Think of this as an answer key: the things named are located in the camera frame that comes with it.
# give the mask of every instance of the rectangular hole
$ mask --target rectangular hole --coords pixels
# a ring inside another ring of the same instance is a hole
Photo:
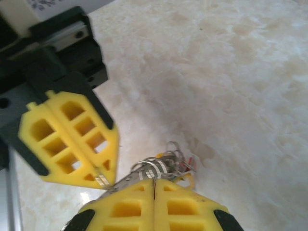
[[[169,215],[197,215],[197,203],[190,199],[169,200],[167,203]]]
[[[80,121],[78,124],[75,125],[75,129],[79,132],[81,136],[84,136],[95,127],[96,127],[95,124],[89,117],[83,119],[82,121]]]
[[[139,226],[135,224],[105,225],[103,231],[138,231]]]
[[[69,120],[73,120],[78,115],[84,112],[81,105],[77,102],[69,101],[61,106],[62,112]]]
[[[31,135],[36,141],[41,141],[53,133],[54,130],[45,119],[35,122],[31,127]]]
[[[68,154],[57,162],[61,170],[69,174],[81,166],[81,162],[73,154]]]
[[[87,144],[95,153],[100,153],[108,145],[108,142],[100,133],[96,133],[87,140]]]
[[[170,222],[170,231],[204,231],[202,223],[192,222]]]
[[[121,201],[118,202],[111,213],[112,218],[139,217],[141,216],[140,201]]]
[[[44,149],[48,152],[50,156],[54,156],[58,154],[60,151],[64,150],[67,146],[65,143],[60,139],[56,138],[50,143],[44,146]]]

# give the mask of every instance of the yellow plastic part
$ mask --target yellow plastic part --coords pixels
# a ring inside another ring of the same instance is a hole
[[[49,170],[43,180],[102,188],[98,171],[114,184],[119,135],[109,130],[84,95],[48,91],[40,105],[30,103],[18,137]]]
[[[223,231],[214,210],[227,208],[168,180],[143,180],[82,208],[86,231]]]
[[[95,211],[86,231],[153,231],[153,182],[140,181],[82,208]]]

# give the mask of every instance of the bunch of keys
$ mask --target bunch of keys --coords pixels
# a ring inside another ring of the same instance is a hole
[[[166,151],[156,157],[148,157],[135,163],[130,173],[111,186],[98,200],[107,197],[119,190],[133,185],[143,179],[162,178],[182,185],[182,181],[189,181],[187,188],[194,188],[194,174],[196,173],[196,161],[193,157],[186,161],[177,142],[170,141],[166,145]]]

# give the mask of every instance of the black rubber pad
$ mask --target black rubber pad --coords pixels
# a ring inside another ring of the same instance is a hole
[[[219,209],[215,210],[214,214],[223,231],[244,231],[234,216],[231,214]]]
[[[94,217],[94,214],[95,211],[93,209],[78,213],[69,222],[64,231],[85,231]]]

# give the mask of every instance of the beige marble surface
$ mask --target beige marble surface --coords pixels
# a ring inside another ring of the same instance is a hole
[[[307,230],[305,0],[116,0],[93,12],[121,135],[118,177],[178,141],[197,191],[245,231]],[[101,194],[42,182],[18,157],[26,231],[58,231]]]

